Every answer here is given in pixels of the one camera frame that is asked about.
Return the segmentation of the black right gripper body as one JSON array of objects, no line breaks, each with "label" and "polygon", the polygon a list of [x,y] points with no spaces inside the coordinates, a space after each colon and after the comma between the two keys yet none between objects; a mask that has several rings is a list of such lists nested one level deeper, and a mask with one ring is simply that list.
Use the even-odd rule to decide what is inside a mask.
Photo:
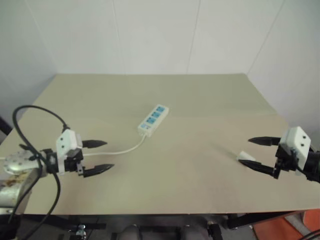
[{"label": "black right gripper body", "polygon": [[297,153],[291,149],[289,153],[282,146],[278,146],[275,154],[277,160],[274,165],[274,178],[278,179],[281,171],[296,171],[298,169]]}]

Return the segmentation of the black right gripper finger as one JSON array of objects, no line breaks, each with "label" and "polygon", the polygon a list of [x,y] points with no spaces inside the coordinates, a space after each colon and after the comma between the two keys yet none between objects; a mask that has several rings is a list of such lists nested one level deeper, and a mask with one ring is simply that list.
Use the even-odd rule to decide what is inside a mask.
[{"label": "black right gripper finger", "polygon": [[269,175],[271,177],[274,176],[274,169],[272,167],[263,165],[260,162],[253,161],[253,160],[245,160],[245,159],[240,159],[239,162],[256,172],[260,172],[260,173]]},{"label": "black right gripper finger", "polygon": [[248,141],[253,144],[261,146],[278,146],[280,143],[280,137],[260,136],[250,138]]}]

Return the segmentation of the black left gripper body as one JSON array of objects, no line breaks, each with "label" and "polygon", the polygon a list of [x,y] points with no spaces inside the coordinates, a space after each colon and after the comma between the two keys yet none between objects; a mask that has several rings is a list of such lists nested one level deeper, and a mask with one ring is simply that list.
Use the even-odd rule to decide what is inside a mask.
[{"label": "black left gripper body", "polygon": [[79,150],[75,156],[67,157],[64,160],[64,170],[66,172],[76,172],[79,176],[84,175],[84,167],[82,165],[83,152]]}]

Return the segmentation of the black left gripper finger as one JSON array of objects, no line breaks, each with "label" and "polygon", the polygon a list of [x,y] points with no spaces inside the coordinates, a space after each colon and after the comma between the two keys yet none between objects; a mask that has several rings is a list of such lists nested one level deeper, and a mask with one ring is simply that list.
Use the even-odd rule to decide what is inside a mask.
[{"label": "black left gripper finger", "polygon": [[88,148],[88,149],[99,148],[107,144],[108,143],[103,140],[83,140],[82,141],[82,147]]},{"label": "black left gripper finger", "polygon": [[84,178],[96,176],[106,172],[107,170],[111,169],[114,166],[115,166],[114,164],[101,164],[101,165],[96,165],[90,169],[83,168],[82,175]]}]

